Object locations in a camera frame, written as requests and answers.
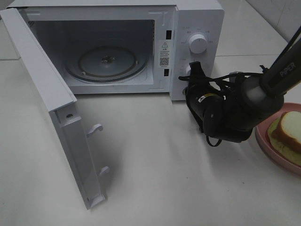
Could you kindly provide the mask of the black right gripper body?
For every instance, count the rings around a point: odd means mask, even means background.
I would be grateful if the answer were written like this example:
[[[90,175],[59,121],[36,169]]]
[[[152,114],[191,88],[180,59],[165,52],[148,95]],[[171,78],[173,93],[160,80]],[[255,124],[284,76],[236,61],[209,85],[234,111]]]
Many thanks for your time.
[[[218,113],[223,97],[209,83],[199,61],[189,63],[186,104],[202,132],[215,132],[221,118]]]

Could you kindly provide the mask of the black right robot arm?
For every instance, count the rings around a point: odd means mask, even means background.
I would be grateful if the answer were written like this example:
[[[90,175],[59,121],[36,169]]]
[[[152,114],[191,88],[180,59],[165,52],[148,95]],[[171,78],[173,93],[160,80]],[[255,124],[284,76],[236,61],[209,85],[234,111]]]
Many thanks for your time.
[[[253,128],[278,112],[284,95],[301,81],[301,31],[298,29],[270,68],[262,73],[234,72],[207,77],[199,61],[191,62],[186,105],[210,146],[223,140],[240,143]]]

